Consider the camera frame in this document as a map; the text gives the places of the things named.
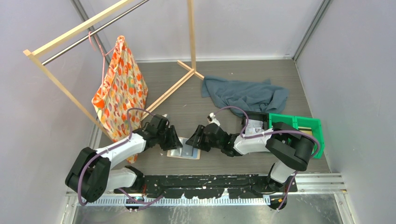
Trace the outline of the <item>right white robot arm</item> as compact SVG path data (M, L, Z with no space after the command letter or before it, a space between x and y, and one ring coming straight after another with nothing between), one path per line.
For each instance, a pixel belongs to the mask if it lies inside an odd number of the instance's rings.
M243 156L249 153L269 152L278 161L270 169L266 179L271 191L279 191L294 173L305 171L309 161L320 150L320 142L292 126L276 122L270 129L256 134L228 134L217 123L199 125L186 145L209 152L219 149L227 156Z

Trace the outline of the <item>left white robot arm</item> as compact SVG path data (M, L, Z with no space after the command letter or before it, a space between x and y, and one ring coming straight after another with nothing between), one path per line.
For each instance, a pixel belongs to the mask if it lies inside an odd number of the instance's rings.
M65 179L65 185L88 203L98 200L110 190L138 193L144 186L144 175L132 166L114 167L129 156L159 145L164 151L181 148L175 127L162 115L154 115L150 122L128 136L97 150L83 148Z

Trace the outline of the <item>beige leather card holder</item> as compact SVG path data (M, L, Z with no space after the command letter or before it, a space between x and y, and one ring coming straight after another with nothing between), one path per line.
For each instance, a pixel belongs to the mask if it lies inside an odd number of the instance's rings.
M199 160L201 151L193 146L187 145L187 138L179 137L182 147L167 151L167 156L180 159Z

